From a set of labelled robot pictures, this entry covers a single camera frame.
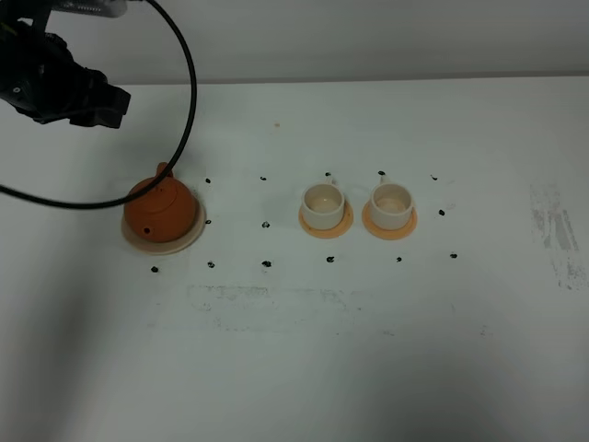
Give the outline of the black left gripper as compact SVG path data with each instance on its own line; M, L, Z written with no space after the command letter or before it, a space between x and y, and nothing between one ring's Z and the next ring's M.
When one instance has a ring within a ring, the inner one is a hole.
M40 124L67 120L118 129L131 95L78 64L61 37L1 33L1 99Z

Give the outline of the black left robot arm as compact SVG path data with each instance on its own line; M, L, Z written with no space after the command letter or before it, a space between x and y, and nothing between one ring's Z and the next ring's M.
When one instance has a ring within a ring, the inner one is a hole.
M1 100L34 122L121 127L131 95L78 64L64 39L46 30L51 12L116 18L124 1L3 1Z

